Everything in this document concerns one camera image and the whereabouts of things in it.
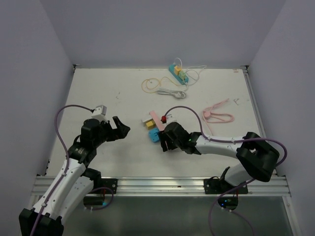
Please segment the aluminium front rail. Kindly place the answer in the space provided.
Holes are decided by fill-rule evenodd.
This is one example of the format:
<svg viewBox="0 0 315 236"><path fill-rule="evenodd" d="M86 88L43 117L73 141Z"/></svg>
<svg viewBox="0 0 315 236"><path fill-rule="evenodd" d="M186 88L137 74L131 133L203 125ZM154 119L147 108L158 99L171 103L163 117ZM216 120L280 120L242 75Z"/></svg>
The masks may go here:
<svg viewBox="0 0 315 236"><path fill-rule="evenodd" d="M205 177L114 177L110 185L118 197L214 197L206 194ZM253 181L247 185L245 197L288 197L290 189L285 177L273 176L269 182Z"/></svg>

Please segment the yellow plug on teal strip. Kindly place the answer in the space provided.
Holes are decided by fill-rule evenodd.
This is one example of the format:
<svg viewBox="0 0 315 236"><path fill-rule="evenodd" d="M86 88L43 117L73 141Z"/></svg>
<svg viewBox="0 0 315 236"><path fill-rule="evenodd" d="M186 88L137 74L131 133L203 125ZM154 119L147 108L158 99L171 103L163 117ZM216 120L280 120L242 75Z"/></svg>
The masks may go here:
<svg viewBox="0 0 315 236"><path fill-rule="evenodd" d="M175 75L179 75L179 72L180 72L181 70L182 70L181 67L175 66L175 67L174 67L174 74L175 74Z"/></svg>

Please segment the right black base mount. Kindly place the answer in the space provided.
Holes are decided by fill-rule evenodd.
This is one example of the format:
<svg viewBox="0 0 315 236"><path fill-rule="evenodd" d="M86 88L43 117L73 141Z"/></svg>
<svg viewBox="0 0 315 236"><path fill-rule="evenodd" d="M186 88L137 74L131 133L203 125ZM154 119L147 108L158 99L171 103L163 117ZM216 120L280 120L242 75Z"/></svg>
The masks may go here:
<svg viewBox="0 0 315 236"><path fill-rule="evenodd" d="M235 188L235 186L232 186L225 180L220 180L219 177L203 179L203 187L205 194L222 194Z"/></svg>

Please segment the pink power strip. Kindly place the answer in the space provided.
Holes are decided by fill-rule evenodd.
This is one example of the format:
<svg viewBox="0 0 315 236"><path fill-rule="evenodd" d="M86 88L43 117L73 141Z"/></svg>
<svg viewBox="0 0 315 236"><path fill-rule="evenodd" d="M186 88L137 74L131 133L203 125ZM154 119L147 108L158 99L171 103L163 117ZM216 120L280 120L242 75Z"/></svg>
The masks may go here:
<svg viewBox="0 0 315 236"><path fill-rule="evenodd" d="M161 118L155 113L155 111L150 111L149 114L152 117L153 121L155 122L156 128L159 131L163 131L165 129L165 126L161 122Z"/></svg>

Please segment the white plug adapter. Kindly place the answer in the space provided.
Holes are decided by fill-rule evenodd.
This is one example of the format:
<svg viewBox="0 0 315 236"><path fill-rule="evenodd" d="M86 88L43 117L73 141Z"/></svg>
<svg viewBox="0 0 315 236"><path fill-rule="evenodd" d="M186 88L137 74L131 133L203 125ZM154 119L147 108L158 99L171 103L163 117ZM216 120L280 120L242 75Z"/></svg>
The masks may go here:
<svg viewBox="0 0 315 236"><path fill-rule="evenodd" d="M150 115L141 118L141 122L143 125L146 125L146 123L148 123L152 120L153 120L153 118Z"/></svg>

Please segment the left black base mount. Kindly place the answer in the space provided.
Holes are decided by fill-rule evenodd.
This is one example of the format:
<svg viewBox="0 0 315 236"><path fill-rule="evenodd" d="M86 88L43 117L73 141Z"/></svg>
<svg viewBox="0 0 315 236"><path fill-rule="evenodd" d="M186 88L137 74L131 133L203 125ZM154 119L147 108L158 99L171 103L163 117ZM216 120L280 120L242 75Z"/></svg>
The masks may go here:
<svg viewBox="0 0 315 236"><path fill-rule="evenodd" d="M94 185L94 189L107 187L113 191L113 194L116 194L118 187L118 179L117 178L100 178L96 184ZM99 189L95 191L96 194L111 194L109 190Z"/></svg>

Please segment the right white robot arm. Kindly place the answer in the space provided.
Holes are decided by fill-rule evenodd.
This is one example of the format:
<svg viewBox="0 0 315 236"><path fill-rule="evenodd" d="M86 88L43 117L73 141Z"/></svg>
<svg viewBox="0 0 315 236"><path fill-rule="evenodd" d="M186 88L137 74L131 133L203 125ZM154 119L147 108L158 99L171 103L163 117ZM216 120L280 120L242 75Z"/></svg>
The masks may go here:
<svg viewBox="0 0 315 236"><path fill-rule="evenodd" d="M187 154L216 154L237 159L240 163L227 167L220 178L210 178L215 190L232 192L251 179L269 182L276 167L279 152L256 133L248 132L239 138L219 139L201 132L187 132L179 123L169 123L159 134L164 152L179 148Z"/></svg>

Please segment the teal power strip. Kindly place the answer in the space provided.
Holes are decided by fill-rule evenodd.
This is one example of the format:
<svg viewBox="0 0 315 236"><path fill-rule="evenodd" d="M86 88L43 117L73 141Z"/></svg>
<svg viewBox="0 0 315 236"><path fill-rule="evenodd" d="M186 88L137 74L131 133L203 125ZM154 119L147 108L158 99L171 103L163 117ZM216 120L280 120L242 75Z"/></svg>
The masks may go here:
<svg viewBox="0 0 315 236"><path fill-rule="evenodd" d="M187 75L180 66L171 64L168 70L181 85L186 85L189 82Z"/></svg>

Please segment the yellow plug adapter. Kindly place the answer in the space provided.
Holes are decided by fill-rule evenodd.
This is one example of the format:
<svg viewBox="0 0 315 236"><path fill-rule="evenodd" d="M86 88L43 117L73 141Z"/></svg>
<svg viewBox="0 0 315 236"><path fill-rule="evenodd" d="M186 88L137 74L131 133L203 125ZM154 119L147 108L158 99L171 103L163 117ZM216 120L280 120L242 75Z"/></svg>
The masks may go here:
<svg viewBox="0 0 315 236"><path fill-rule="evenodd" d="M153 128L155 128L155 126L156 126L156 124L155 124L155 122L154 122L153 120L148 121L145 125L146 125L146 128L147 128L148 130L153 129Z"/></svg>

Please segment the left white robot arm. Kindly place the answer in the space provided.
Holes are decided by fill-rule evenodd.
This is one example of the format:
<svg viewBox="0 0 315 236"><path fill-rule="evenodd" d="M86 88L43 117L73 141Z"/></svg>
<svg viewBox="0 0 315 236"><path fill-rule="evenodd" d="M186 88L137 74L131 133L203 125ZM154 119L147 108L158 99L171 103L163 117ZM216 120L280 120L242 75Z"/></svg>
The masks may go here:
<svg viewBox="0 0 315 236"><path fill-rule="evenodd" d="M61 236L64 225L77 205L89 193L103 189L101 173L89 168L96 149L105 142L124 139L130 127L113 117L116 128L107 121L84 121L81 134L66 152L66 160L52 184L31 209L19 215L24 236Z"/></svg>

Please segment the blue plug adapter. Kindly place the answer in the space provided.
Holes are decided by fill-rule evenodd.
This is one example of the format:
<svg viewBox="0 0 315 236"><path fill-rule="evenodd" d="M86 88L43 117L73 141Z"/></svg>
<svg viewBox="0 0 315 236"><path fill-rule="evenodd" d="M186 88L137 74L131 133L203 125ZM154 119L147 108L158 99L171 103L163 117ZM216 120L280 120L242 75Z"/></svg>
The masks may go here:
<svg viewBox="0 0 315 236"><path fill-rule="evenodd" d="M150 140L153 143L157 143L160 141L158 128L153 128L153 129L149 130L148 135L149 135Z"/></svg>

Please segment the green plug on teal strip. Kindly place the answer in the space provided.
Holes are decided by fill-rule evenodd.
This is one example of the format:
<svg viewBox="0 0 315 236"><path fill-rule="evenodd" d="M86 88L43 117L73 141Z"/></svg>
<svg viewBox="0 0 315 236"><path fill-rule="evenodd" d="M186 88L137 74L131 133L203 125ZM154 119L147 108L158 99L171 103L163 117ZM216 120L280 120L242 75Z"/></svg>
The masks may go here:
<svg viewBox="0 0 315 236"><path fill-rule="evenodd" d="M185 72L182 71L182 70L179 72L179 75L178 75L178 76L179 76L179 78L181 78L182 80L185 80L185 79L186 79L186 74L185 74Z"/></svg>

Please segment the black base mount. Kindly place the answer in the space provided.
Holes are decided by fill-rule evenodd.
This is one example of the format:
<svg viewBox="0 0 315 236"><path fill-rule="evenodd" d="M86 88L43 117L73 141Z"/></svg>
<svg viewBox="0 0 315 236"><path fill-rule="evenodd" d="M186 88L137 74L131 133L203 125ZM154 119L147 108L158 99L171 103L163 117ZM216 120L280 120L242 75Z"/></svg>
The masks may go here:
<svg viewBox="0 0 315 236"><path fill-rule="evenodd" d="M205 194L222 194L235 188L235 186L232 186L225 180L220 180L219 177L203 179L203 187Z"/></svg>
<svg viewBox="0 0 315 236"><path fill-rule="evenodd" d="M116 194L118 187L118 179L117 178L100 178L96 184L94 185L94 189L107 187L113 191L113 194ZM109 190L99 189L95 191L96 194L111 194Z"/></svg>

